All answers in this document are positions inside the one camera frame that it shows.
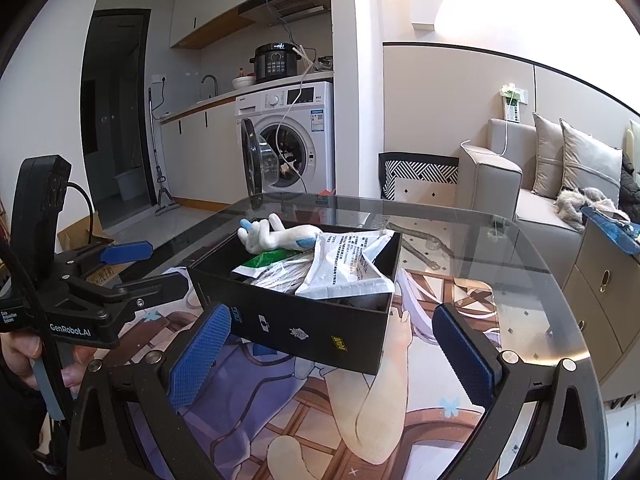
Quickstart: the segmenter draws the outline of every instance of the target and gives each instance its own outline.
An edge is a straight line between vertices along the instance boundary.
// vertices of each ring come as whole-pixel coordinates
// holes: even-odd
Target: energy label sticker
[[[324,110],[311,110],[311,131],[324,132]]]

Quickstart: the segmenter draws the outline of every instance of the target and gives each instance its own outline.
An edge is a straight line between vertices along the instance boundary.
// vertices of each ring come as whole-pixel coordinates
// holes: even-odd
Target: fluffy fur scarf
[[[583,217],[580,211],[580,208],[585,206],[590,206],[600,211],[615,212],[629,220],[626,213],[618,210],[613,201],[604,196],[604,193],[596,187],[578,187],[573,190],[563,189],[556,200],[556,209],[560,219],[578,232],[584,231],[584,225],[587,223],[586,217]]]

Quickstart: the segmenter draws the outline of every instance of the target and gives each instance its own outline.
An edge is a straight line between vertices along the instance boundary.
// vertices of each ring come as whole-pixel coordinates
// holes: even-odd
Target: drawer handle
[[[611,273],[608,270],[604,271],[602,275],[602,283],[600,284],[600,291],[604,292],[607,290],[607,285],[609,285],[609,279],[611,278]]]

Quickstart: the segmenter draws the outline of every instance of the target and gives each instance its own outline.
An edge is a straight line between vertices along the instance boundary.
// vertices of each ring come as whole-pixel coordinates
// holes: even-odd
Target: range hood
[[[331,0],[249,0],[238,7],[238,14],[257,23],[276,25],[331,10]]]

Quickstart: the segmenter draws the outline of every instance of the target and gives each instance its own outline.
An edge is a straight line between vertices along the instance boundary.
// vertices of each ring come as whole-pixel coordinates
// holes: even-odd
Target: faucet
[[[207,77],[210,77],[210,78],[213,79],[213,88],[214,88],[214,92],[215,92],[215,96],[214,97],[217,97],[218,96],[218,80],[216,79],[216,76],[211,75],[211,74],[207,74],[206,76],[204,76],[202,78],[202,81],[200,82],[200,84],[202,85],[206,81]],[[200,98],[202,99],[202,88],[200,88]]]

